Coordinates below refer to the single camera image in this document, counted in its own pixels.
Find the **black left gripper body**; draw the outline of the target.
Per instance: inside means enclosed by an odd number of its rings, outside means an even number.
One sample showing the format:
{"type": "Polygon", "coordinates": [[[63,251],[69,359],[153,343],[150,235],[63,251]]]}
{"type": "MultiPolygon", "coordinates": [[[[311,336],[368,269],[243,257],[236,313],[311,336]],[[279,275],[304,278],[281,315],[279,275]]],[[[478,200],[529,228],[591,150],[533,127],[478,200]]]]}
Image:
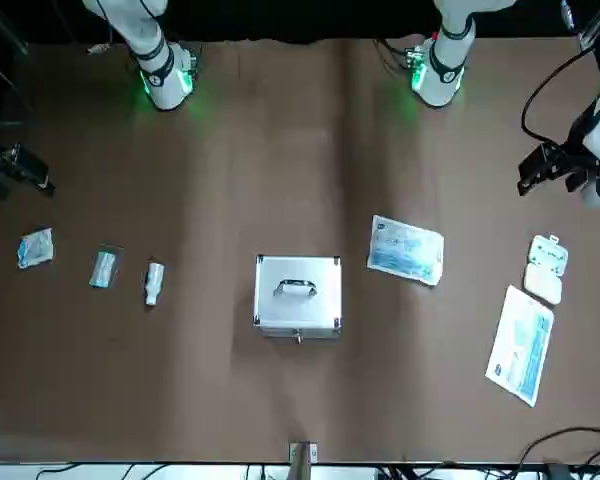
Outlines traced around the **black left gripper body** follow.
{"type": "Polygon", "coordinates": [[[544,144],[546,180],[563,179],[568,193],[582,189],[596,174],[597,158],[580,143],[544,144]]]}

